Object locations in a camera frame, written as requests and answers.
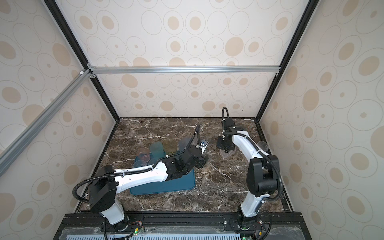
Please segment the clear cup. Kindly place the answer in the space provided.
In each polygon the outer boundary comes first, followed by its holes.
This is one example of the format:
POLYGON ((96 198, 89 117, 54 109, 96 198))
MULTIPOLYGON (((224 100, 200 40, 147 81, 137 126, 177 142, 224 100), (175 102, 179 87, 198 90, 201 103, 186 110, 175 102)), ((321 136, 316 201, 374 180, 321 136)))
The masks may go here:
POLYGON ((146 161, 143 160, 137 160, 133 164, 133 168, 141 168, 141 167, 146 167, 148 164, 146 161))
POLYGON ((265 141, 259 141, 257 142, 258 147, 263 150, 264 152, 267 152, 269 150, 269 145, 265 141))
POLYGON ((232 155, 234 155, 236 153, 236 149, 234 150, 230 150, 230 151, 225 151, 225 150, 220 150, 220 156, 223 158, 223 159, 227 159, 229 157, 231 157, 232 155))

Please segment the teal plastic tray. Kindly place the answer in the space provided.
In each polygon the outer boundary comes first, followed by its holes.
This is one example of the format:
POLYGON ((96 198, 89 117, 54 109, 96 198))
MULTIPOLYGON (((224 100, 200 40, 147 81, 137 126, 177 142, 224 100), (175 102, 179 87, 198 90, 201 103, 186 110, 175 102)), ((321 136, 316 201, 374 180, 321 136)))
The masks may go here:
POLYGON ((167 182, 154 182, 140 185, 130 189, 130 193, 135 196, 152 195, 169 192, 192 190, 196 186, 195 171, 192 170, 187 175, 179 179, 167 182))

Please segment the green textured plastic cup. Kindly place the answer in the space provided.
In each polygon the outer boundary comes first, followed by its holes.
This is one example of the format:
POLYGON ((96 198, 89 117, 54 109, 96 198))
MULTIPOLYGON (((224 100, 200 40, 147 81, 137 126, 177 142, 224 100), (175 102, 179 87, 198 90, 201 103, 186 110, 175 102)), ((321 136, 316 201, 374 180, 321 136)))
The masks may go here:
POLYGON ((153 159, 164 157, 164 147, 161 142, 155 142, 150 145, 150 153, 153 159))

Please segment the blue textured plastic cup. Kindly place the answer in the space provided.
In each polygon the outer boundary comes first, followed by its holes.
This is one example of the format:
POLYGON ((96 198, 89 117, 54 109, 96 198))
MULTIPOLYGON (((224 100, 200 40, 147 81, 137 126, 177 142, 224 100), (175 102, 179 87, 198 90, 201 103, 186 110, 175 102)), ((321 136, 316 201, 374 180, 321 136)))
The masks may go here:
POLYGON ((179 140, 179 150, 183 151, 187 148, 189 148, 192 145, 191 137, 185 137, 181 140, 179 140))

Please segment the yellow plastic cup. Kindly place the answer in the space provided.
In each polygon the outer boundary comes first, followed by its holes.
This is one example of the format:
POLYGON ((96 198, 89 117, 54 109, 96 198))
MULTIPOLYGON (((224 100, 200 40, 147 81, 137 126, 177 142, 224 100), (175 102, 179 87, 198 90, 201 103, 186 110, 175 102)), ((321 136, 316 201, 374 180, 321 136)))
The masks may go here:
POLYGON ((173 155, 175 153, 177 153, 178 151, 178 142, 174 139, 165 139, 163 141, 163 148, 164 148, 164 152, 167 154, 167 155, 173 155))

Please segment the pink plastic cup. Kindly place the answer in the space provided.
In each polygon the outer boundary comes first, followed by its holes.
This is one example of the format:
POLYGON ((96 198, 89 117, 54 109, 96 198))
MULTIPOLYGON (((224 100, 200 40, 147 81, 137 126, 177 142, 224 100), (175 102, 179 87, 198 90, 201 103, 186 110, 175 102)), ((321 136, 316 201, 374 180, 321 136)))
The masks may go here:
POLYGON ((141 161, 148 162, 151 159, 150 150, 148 148, 139 148, 137 151, 137 157, 141 161))

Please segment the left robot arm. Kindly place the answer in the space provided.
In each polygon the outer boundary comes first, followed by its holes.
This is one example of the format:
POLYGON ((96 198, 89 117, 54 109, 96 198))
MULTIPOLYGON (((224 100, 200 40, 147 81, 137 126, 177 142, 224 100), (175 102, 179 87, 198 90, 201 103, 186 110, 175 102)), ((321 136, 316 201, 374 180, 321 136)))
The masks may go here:
POLYGON ((149 183, 176 180, 188 175, 194 168, 204 167, 208 161, 208 157, 203 156, 205 146, 201 143, 193 145, 194 138, 200 140, 200 125, 196 126, 181 152, 162 157, 146 167, 115 170, 111 165, 104 166, 98 176, 75 185, 72 195, 88 204, 91 212, 102 215, 110 225, 126 224, 128 217, 116 194, 149 183))

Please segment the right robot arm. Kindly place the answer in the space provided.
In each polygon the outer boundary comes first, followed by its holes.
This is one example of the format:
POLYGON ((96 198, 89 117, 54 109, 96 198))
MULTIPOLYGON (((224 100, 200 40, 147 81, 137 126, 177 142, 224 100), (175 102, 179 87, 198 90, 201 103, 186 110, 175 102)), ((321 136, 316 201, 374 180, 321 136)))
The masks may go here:
POLYGON ((248 193, 239 212, 242 218, 250 219, 259 213, 264 202, 276 202, 283 194, 279 159, 258 146, 243 126, 237 126, 227 107, 222 108, 222 127, 217 148, 226 153, 238 148, 249 161, 246 178, 248 193))

